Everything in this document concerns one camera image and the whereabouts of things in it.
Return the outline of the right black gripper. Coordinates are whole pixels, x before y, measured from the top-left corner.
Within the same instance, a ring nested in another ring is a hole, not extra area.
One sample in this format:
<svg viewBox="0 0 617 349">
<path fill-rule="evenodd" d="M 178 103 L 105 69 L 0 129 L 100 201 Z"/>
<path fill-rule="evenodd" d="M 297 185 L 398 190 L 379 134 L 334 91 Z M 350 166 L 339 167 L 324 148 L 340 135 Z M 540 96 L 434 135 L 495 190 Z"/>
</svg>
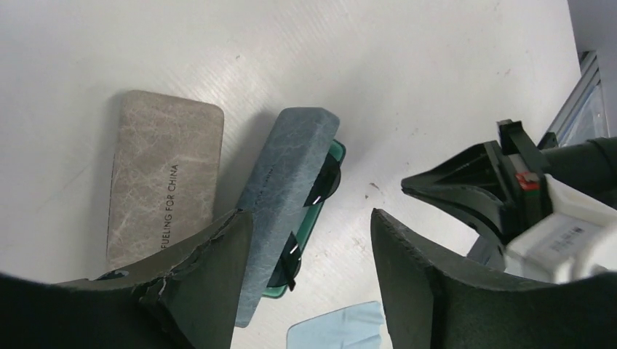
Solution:
<svg viewBox="0 0 617 349">
<path fill-rule="evenodd" d="M 519 121 L 498 122 L 499 145 L 473 145 L 435 168 L 406 177 L 402 192 L 430 204 L 468 225 L 496 246 L 512 241 L 554 212 L 548 178 L 616 207 L 616 139 L 599 137 L 577 145 L 557 146 L 554 133 L 535 144 Z M 499 230 L 488 218 L 467 206 L 415 190 L 432 186 L 469 185 L 490 193 L 505 193 L 506 221 Z"/>
</svg>

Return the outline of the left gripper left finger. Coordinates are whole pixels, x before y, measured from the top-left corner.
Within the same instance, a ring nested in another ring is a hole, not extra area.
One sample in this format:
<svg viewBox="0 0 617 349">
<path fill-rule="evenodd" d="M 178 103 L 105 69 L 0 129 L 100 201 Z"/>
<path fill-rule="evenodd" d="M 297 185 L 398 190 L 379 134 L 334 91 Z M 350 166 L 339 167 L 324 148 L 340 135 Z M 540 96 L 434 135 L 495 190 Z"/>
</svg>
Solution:
<svg viewBox="0 0 617 349">
<path fill-rule="evenodd" d="M 1 276 L 3 348 L 229 348 L 252 238 L 236 210 L 95 279 Z"/>
</svg>

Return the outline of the thin-frame sunglasses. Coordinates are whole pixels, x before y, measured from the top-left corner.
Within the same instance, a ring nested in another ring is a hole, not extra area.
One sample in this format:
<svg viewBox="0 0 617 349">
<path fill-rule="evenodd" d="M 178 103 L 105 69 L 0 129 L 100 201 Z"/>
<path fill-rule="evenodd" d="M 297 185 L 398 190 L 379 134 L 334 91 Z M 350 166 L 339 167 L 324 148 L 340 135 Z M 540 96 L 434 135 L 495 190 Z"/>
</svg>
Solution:
<svg viewBox="0 0 617 349">
<path fill-rule="evenodd" d="M 305 200 L 300 220 L 295 230 L 291 230 L 289 238 L 279 256 L 275 269 L 268 280 L 267 289 L 288 286 L 295 288 L 295 277 L 301 266 L 302 247 L 298 241 L 298 231 L 306 219 L 306 211 L 322 204 L 337 190 L 341 181 L 341 167 L 339 161 L 330 153 L 314 181 L 314 184 Z"/>
</svg>

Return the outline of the blue-green glasses case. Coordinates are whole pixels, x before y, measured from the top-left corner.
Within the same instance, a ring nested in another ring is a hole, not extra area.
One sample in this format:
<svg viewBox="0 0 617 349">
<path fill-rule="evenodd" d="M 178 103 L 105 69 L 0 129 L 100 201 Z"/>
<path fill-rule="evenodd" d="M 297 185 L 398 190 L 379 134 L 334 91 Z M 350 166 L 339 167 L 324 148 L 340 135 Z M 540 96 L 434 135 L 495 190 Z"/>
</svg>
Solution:
<svg viewBox="0 0 617 349">
<path fill-rule="evenodd" d="M 285 108 L 264 143 L 237 209 L 252 212 L 253 232 L 235 325 L 249 325 L 338 131 L 324 108 Z"/>
</svg>

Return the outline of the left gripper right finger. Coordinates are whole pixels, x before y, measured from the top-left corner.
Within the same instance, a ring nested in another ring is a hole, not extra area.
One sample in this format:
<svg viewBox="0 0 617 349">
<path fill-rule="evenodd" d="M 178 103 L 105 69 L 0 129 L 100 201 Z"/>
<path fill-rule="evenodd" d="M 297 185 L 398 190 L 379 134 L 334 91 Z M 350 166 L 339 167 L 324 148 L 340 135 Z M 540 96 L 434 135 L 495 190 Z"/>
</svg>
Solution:
<svg viewBox="0 0 617 349">
<path fill-rule="evenodd" d="M 395 348 L 614 348 L 616 274 L 569 284 L 481 265 L 382 209 L 370 234 Z"/>
</svg>

